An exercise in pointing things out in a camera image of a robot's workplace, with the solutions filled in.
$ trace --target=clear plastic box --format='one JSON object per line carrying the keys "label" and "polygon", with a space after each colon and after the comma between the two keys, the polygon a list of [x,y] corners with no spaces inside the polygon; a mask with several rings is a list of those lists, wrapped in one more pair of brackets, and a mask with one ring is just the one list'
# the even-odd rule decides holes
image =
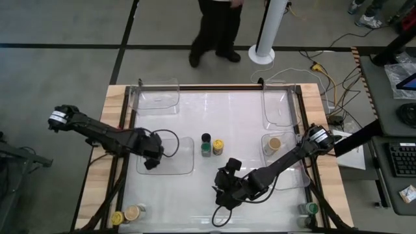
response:
{"label": "clear plastic box", "polygon": [[[278,138],[281,142],[280,148],[273,154],[267,154],[264,150],[265,145],[271,138]],[[276,160],[280,159],[287,152],[291,151],[296,146],[296,135],[292,132],[270,133],[261,138],[261,155],[264,158],[265,166],[269,166]],[[304,164],[302,161],[290,166],[278,177],[276,184],[277,190],[302,188],[309,185],[311,182],[309,176],[306,175]]]}
{"label": "clear plastic box", "polygon": [[136,84],[130,86],[129,106],[141,116],[177,114],[179,112],[177,79],[139,79]]}
{"label": "clear plastic box", "polygon": [[285,131],[301,121],[296,85],[267,81],[263,87],[263,126],[267,130]]}
{"label": "clear plastic box", "polygon": [[[177,139],[162,139],[165,155],[172,155],[177,147]],[[151,170],[144,166],[145,158],[137,160],[137,172],[144,175],[185,175],[194,169],[194,141],[190,137],[179,139],[179,149],[172,157],[163,156],[161,163]]]}

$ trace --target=wooden table frame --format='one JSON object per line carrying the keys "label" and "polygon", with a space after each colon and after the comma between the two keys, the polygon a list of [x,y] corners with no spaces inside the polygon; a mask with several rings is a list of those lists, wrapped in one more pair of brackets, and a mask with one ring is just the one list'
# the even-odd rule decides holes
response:
{"label": "wooden table frame", "polygon": [[[296,106],[302,115],[302,123],[297,127],[297,131],[303,133],[304,126],[315,123],[328,128],[326,117],[318,86],[316,84],[298,84],[297,92],[298,105]],[[261,84],[204,84],[204,85],[181,85],[181,90],[262,90]],[[134,127],[135,112],[128,107],[128,86],[114,85],[109,86],[107,96],[101,115],[100,121],[119,128]],[[90,160],[94,160],[103,155],[102,148],[93,150]],[[320,191],[323,191],[328,203],[333,207],[335,212],[347,223],[353,226],[348,202],[346,200],[345,191],[341,175],[339,173],[337,160],[335,157],[325,155],[320,156],[317,162],[307,163],[312,167],[308,168],[307,173],[314,180]],[[117,180],[120,174],[127,171],[128,160],[118,157],[105,157],[95,162],[86,171],[83,189],[81,190],[79,203],[74,216],[72,229],[83,227],[89,219],[98,210],[102,201],[108,196],[109,189]],[[122,205],[122,194],[120,191],[117,199],[114,199],[110,209],[105,213],[104,222],[97,228],[104,229],[111,227],[108,216],[115,210],[120,210]],[[311,194],[308,188],[305,188],[307,200],[316,198]],[[326,214],[322,213],[316,216],[317,224],[321,227],[333,226]]]}

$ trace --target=white pole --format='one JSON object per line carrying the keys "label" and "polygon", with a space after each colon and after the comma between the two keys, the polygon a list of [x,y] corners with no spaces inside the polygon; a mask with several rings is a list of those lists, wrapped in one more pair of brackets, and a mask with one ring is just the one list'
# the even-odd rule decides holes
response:
{"label": "white pole", "polygon": [[269,0],[261,24],[257,45],[248,50],[248,56],[257,64],[269,64],[274,60],[272,49],[288,0]]}

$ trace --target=wooden board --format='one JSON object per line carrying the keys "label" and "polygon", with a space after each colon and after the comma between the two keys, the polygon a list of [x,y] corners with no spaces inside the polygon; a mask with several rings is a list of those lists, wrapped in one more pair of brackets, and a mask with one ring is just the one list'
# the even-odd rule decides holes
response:
{"label": "wooden board", "polygon": [[[324,107],[322,106],[317,84],[298,85],[302,87],[302,94],[304,97],[304,104],[309,124],[315,123],[316,125],[322,125],[327,129],[328,124],[326,122]],[[102,122],[114,127],[118,127],[120,121],[120,113],[122,110],[124,91],[124,85],[109,86],[100,119]],[[129,125],[130,112],[131,110],[129,109],[126,115],[125,127]],[[103,154],[104,151],[102,148],[94,149],[92,160]],[[91,216],[94,215],[94,213],[98,210],[99,206],[104,200],[109,179],[111,161],[111,156],[108,156],[99,161],[96,161],[89,168],[75,228],[83,227],[89,221]],[[346,200],[343,181],[339,173],[337,159],[332,156],[320,156],[318,158],[318,168],[325,198],[328,200],[335,212],[343,219],[343,221],[348,225],[353,226],[350,209]],[[322,225],[322,221],[320,219],[318,219],[318,224],[319,226]]]}

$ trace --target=person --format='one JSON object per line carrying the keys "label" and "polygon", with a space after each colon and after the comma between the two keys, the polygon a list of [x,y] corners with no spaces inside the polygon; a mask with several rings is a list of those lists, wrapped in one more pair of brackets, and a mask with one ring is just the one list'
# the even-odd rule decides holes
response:
{"label": "person", "polygon": [[[360,6],[365,0],[353,0],[348,13],[357,13]],[[379,10],[382,9],[383,4],[388,0],[373,0],[371,5],[366,9],[364,15],[362,15],[357,21],[356,25],[360,27],[368,27],[370,29],[378,29],[382,26],[382,22],[376,19],[376,15]]]}
{"label": "person", "polygon": [[210,49],[231,62],[240,62],[241,56],[233,49],[240,27],[244,0],[198,0],[202,13],[200,32],[192,43],[189,63],[200,64],[201,56]]}

